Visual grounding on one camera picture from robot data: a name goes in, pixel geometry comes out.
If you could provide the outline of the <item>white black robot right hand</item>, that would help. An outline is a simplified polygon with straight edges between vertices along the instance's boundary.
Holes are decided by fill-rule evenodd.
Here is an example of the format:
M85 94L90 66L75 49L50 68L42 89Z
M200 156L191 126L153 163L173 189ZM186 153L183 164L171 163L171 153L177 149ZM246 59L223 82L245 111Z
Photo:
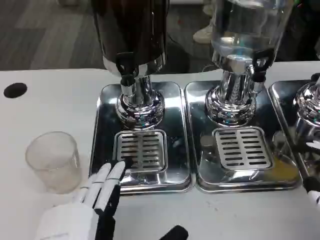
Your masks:
M320 149L320 142L313 140L307 142L306 145L314 150ZM317 210L320 210L320 181L314 176L308 176L303 179L303 187L306 190L311 201L316 205Z

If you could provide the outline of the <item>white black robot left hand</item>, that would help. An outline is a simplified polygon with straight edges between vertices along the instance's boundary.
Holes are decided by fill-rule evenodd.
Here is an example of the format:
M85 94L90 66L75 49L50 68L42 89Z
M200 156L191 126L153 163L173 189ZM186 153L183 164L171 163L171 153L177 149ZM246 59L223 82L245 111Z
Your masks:
M121 196L121 180L132 158L105 163L82 185L72 201L46 210L36 240L111 240Z

